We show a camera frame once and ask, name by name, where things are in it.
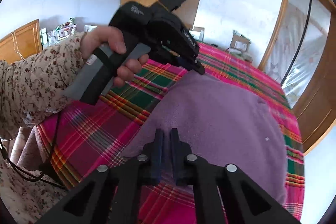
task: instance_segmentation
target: white sticker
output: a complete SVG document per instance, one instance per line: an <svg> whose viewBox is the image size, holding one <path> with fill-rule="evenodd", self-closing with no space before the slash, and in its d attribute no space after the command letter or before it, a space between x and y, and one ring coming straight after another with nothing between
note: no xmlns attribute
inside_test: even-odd
<svg viewBox="0 0 336 224"><path fill-rule="evenodd" d="M92 65L93 62L96 61L96 59L97 59L97 57L96 57L94 54L92 54L92 55L90 56L90 58L89 58L88 60L86 60L85 63L88 64L88 65Z"/></svg>

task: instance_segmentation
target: wooden headboard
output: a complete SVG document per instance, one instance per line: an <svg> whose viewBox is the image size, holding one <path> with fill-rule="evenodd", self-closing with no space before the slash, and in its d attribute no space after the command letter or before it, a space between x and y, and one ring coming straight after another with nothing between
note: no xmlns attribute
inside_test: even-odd
<svg viewBox="0 0 336 224"><path fill-rule="evenodd" d="M40 24L36 19L11 32L0 40L0 60L8 64L21 60L16 51L20 52L23 58L27 58L42 50L40 37Z"/></svg>

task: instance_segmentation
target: floral sleeve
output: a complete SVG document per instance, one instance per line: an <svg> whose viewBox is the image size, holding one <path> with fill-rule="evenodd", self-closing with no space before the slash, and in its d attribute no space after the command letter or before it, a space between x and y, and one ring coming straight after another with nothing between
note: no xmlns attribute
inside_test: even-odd
<svg viewBox="0 0 336 224"><path fill-rule="evenodd" d="M39 54L8 65L0 61L0 137L15 138L19 127L32 128L62 110L62 91L83 66L77 33Z"/></svg>

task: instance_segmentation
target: white cord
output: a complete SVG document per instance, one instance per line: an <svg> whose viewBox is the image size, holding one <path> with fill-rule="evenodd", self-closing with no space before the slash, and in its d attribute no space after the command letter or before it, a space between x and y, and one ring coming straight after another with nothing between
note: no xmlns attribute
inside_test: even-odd
<svg viewBox="0 0 336 224"><path fill-rule="evenodd" d="M13 32L11 32L11 34L12 34L12 37L13 37L14 51L20 55L21 60L24 60L23 56L22 56L21 53L20 53L19 47L18 47L18 45L17 45L17 40L16 40L15 32L13 31Z"/></svg>

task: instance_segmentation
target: finger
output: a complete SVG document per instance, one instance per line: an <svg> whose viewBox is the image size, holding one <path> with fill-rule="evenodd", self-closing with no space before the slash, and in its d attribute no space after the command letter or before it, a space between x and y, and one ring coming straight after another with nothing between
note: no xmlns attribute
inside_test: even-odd
<svg viewBox="0 0 336 224"><path fill-rule="evenodd" d="M145 63L147 63L147 61L148 61L148 54L145 54L145 55L143 55L142 57L140 57L139 58L139 62L140 62L140 64L141 65L145 65Z"/></svg>
<svg viewBox="0 0 336 224"><path fill-rule="evenodd" d="M122 88L125 85L125 81L122 80L120 77L115 77L113 80L113 84L118 88Z"/></svg>
<svg viewBox="0 0 336 224"><path fill-rule="evenodd" d="M139 73L142 69L140 62L138 60L135 60L135 59L128 60L125 65L133 73Z"/></svg>
<svg viewBox="0 0 336 224"><path fill-rule="evenodd" d="M117 75L125 81L132 81L134 78L134 73L124 66L118 68Z"/></svg>
<svg viewBox="0 0 336 224"><path fill-rule="evenodd" d="M121 30L111 26L102 26L93 31L95 30L97 30L96 34L100 43L108 42L112 51L119 54L126 52L124 36Z"/></svg>

